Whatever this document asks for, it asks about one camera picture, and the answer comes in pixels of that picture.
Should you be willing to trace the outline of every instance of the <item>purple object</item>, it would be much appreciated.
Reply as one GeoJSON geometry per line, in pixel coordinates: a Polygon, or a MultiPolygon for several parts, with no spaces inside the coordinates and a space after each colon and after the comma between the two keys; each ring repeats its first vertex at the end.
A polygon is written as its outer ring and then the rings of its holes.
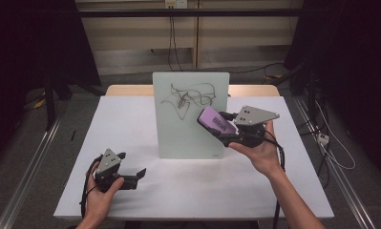
{"type": "Polygon", "coordinates": [[[212,128],[221,134],[236,134],[237,132],[237,129],[212,107],[206,107],[202,110],[198,121],[203,127],[212,128]]]}

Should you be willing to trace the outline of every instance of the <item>wooden panel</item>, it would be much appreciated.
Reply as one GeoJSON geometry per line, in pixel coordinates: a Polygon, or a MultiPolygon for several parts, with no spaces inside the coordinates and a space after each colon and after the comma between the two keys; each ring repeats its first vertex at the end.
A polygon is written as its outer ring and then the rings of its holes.
{"type": "MultiPolygon", "coordinates": [[[[289,9],[301,1],[214,1],[202,0],[204,9],[289,9]]],[[[289,45],[291,17],[204,17],[200,21],[199,49],[212,47],[289,45]]]]}
{"type": "MultiPolygon", "coordinates": [[[[189,9],[195,1],[188,1],[189,9]]],[[[164,9],[164,1],[88,2],[80,0],[81,9],[164,9]]],[[[174,18],[177,48],[193,48],[195,18],[174,18]]],[[[82,18],[93,51],[168,49],[170,20],[163,17],[82,18]]]]}
{"type": "MultiPolygon", "coordinates": [[[[280,96],[272,85],[229,85],[231,96],[280,96]]],[[[153,85],[112,85],[106,95],[153,96],[153,85]]]]}

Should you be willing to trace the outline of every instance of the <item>right hand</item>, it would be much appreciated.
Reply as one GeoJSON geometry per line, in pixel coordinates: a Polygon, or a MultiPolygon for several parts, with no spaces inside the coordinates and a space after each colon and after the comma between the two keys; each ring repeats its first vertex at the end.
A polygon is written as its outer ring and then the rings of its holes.
{"type": "MultiPolygon", "coordinates": [[[[266,123],[266,130],[274,136],[273,121],[266,123]]],[[[267,139],[275,140],[272,135],[265,133],[267,139]]],[[[231,142],[229,147],[247,156],[255,169],[267,177],[270,177],[273,172],[282,169],[277,155],[277,146],[272,143],[264,141],[255,148],[249,148],[242,144],[231,142]]]]}

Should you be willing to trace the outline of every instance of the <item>finger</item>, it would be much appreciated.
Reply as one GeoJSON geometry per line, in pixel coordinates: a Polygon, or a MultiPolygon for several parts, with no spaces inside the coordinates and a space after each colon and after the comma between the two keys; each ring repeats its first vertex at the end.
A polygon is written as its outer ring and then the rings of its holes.
{"type": "Polygon", "coordinates": [[[88,186],[86,187],[88,190],[96,186],[95,179],[93,178],[93,173],[95,172],[95,169],[98,167],[99,162],[96,162],[95,165],[92,168],[92,171],[89,175],[88,179],[88,186]]]}
{"type": "Polygon", "coordinates": [[[268,121],[265,124],[265,129],[267,132],[271,133],[271,135],[266,133],[265,137],[267,137],[268,139],[274,140],[273,137],[276,137],[276,136],[274,135],[273,121],[272,120],[268,121]]]}
{"type": "Polygon", "coordinates": [[[94,173],[94,172],[95,172],[95,169],[98,167],[99,164],[100,164],[100,162],[96,162],[96,163],[93,165],[93,168],[92,168],[91,173],[94,173]]]}
{"type": "Polygon", "coordinates": [[[231,142],[229,143],[229,148],[238,151],[239,153],[246,155],[247,157],[251,157],[251,149],[247,146],[244,146],[240,143],[231,142]]]}
{"type": "Polygon", "coordinates": [[[114,194],[116,193],[116,191],[119,190],[119,188],[121,187],[121,185],[124,183],[124,178],[123,177],[120,177],[118,179],[116,179],[112,186],[110,187],[110,189],[107,191],[106,195],[110,196],[110,198],[112,198],[114,196],[114,194]]]}

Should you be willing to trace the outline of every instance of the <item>table surface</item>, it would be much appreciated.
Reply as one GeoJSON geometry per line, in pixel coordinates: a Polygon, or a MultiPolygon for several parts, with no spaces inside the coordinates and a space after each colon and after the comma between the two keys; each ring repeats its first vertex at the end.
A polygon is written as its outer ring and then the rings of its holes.
{"type": "MultiPolygon", "coordinates": [[[[271,92],[261,97],[230,97],[228,111],[235,112],[245,103],[281,114],[274,126],[278,141],[286,151],[288,177],[317,217],[333,217],[286,103],[276,88],[273,87],[273,91],[271,86],[233,86],[229,87],[233,96],[254,92],[263,95],[265,89],[271,92]]],[[[79,217],[79,208],[71,208],[70,202],[80,201],[80,192],[76,190],[83,185],[81,174],[99,151],[111,148],[117,153],[127,152],[121,163],[121,174],[131,175],[146,167],[147,175],[139,181],[135,191],[117,192],[110,218],[251,220],[273,217],[275,196],[270,184],[245,156],[226,148],[223,159],[160,159],[153,98],[109,96],[134,92],[152,95],[152,91],[152,85],[114,85],[107,96],[101,98],[54,215],[64,219],[79,217]],[[143,121],[130,121],[135,118],[143,121]]]]}

